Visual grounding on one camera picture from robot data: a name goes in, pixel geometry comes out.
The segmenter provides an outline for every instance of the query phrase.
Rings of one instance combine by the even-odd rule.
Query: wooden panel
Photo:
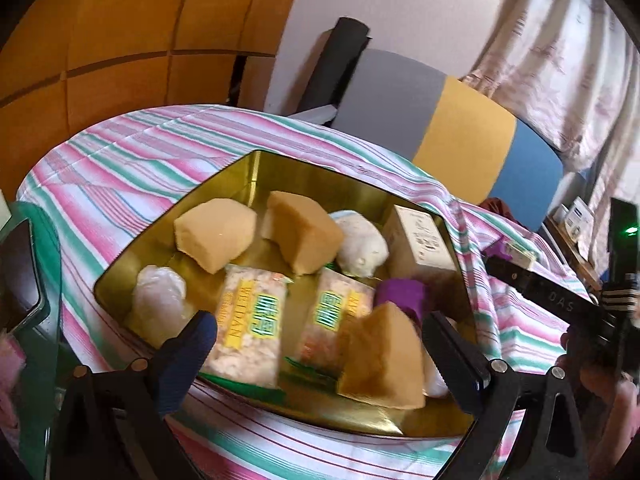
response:
[[[274,57],[248,57],[242,74],[238,106],[249,110],[264,110],[267,91],[273,73]]]
[[[293,0],[252,0],[240,50],[275,56]]]
[[[185,0],[176,49],[236,50],[251,0]]]
[[[69,69],[168,50],[182,0],[80,0]]]
[[[34,90],[0,108],[0,189],[4,196],[13,200],[29,170],[68,138],[64,82]]]
[[[66,67],[78,0],[36,0],[0,52],[0,100]]]
[[[67,80],[69,127],[79,132],[104,119],[164,104],[168,57],[139,59]]]
[[[235,60],[234,54],[173,56],[167,104],[224,104]]]

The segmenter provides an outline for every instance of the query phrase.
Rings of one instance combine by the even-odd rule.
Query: purple cloth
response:
[[[427,286],[417,280],[392,278],[381,282],[376,289],[374,304],[391,301],[418,327],[422,326],[424,312],[430,310]]]

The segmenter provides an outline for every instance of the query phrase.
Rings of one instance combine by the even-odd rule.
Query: curtain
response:
[[[640,56],[635,52],[625,103],[616,121],[593,192],[588,201],[593,211],[593,233],[585,232],[578,241],[580,252],[589,251],[596,271],[609,267],[607,235],[611,197],[640,203]]]
[[[604,0],[518,0],[463,81],[590,168],[622,110],[636,48]]]
[[[640,56],[615,14],[604,0],[518,0],[463,81],[528,123],[566,170],[599,170],[593,233],[578,245],[603,273],[610,198],[640,202]]]

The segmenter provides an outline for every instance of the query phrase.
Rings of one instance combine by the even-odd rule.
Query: red cloth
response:
[[[511,213],[511,209],[509,209],[509,206],[501,198],[489,197],[479,203],[479,206],[482,209],[486,209],[487,211],[496,213],[497,215],[500,215],[507,220],[511,220],[512,222],[516,222],[516,224],[518,224],[519,226],[524,227],[524,225],[516,220],[515,216],[513,216],[513,214]]]

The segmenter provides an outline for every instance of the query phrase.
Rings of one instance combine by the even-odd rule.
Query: white plastic bag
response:
[[[370,278],[389,256],[386,241],[369,220],[355,211],[336,211],[331,218],[344,233],[338,265],[348,276]]]
[[[169,267],[146,266],[138,274],[126,325],[154,348],[176,337],[193,317],[187,286]]]
[[[458,324],[451,318],[447,317],[453,328],[457,330]],[[436,367],[436,363],[433,362],[429,353],[424,349],[424,356],[422,358],[422,364],[424,366],[424,387],[422,392],[427,397],[434,397],[436,399],[446,397],[449,394],[447,383],[445,383],[442,375]]]

